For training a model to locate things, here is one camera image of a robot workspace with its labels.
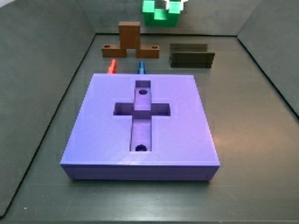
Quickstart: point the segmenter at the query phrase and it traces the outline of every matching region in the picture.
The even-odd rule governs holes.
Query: gray surface
[[[0,33],[1,216],[95,34],[72,0],[9,3]]]
[[[299,221],[299,123],[235,38],[141,37],[161,47],[152,74],[195,74],[222,167],[201,182],[71,181],[61,154],[91,75],[107,71],[99,36],[75,76],[3,221]],[[169,68],[169,43],[208,43],[212,69]],[[135,73],[139,59],[117,60]]]
[[[263,0],[238,38],[299,115],[298,11],[298,0]]]
[[[97,33],[117,33],[119,21],[141,21],[143,33],[239,34],[260,0],[189,0],[175,28],[144,25],[143,0],[77,0]]]
[[[9,4],[12,1],[15,1],[15,0],[0,0],[0,7],[5,6],[5,5]]]

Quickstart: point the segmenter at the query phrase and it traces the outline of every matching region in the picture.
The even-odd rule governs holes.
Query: gray wall
[[[76,1],[17,0],[0,9],[0,33],[3,216],[95,32]]]
[[[189,0],[175,28],[144,27],[143,0],[77,0],[95,32],[117,33],[119,21],[141,21],[144,33],[239,34],[260,0]]]
[[[238,38],[299,115],[299,1],[263,0]]]
[[[0,7],[9,4],[12,1],[15,1],[15,0],[0,0]]]

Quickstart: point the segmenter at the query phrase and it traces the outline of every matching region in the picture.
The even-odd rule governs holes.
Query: gray floor
[[[97,36],[3,221],[299,221],[299,125],[235,38],[145,36],[149,74],[193,74],[222,167],[209,183],[72,181],[59,162],[93,73],[107,71]],[[173,69],[169,43],[208,43],[212,69]],[[117,71],[135,73],[137,59]]]

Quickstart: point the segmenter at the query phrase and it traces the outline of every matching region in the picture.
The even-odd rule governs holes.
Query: dark green block
[[[215,52],[205,44],[171,44],[171,67],[211,68]]]

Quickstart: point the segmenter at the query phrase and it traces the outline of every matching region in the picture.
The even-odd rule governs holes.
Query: green object
[[[156,9],[155,0],[144,0],[144,25],[175,27],[181,15],[180,2],[169,2],[169,10]]]

